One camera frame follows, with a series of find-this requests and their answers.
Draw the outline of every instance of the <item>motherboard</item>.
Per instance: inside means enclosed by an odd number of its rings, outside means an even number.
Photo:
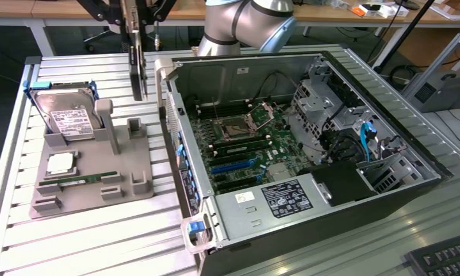
[[[276,104],[197,108],[191,124],[217,194],[284,180],[311,163]]]

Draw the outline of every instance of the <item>barcode label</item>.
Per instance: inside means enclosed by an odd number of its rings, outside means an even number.
[[[92,124],[85,109],[52,111],[56,126],[63,136],[92,134]]]

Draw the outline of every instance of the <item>warning label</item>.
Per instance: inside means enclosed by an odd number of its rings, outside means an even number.
[[[52,111],[56,126],[63,136],[92,134],[92,124],[85,109]]]
[[[306,211],[312,208],[300,182],[292,180],[261,188],[271,212],[276,218]]]

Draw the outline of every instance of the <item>floor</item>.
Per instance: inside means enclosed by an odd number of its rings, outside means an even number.
[[[103,31],[101,27],[48,27],[47,29],[57,55],[85,55],[83,38]],[[295,30],[288,45],[308,44],[346,44],[356,54],[366,59],[379,38],[374,35],[375,29],[356,30],[354,28],[312,28],[308,37],[302,35],[303,28]],[[160,27],[160,37],[164,51],[189,49],[197,45],[203,35],[201,27]],[[120,37],[111,36],[92,43],[95,53],[119,53]],[[19,81],[23,73],[23,62],[28,56],[39,56],[32,33],[25,27],[0,26],[0,154],[12,114],[13,102],[17,95]],[[408,63],[400,55],[395,55],[386,72],[399,64]]]

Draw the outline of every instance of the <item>black keyboard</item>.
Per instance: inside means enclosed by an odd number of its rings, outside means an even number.
[[[460,236],[411,251],[406,258],[416,275],[460,276]]]

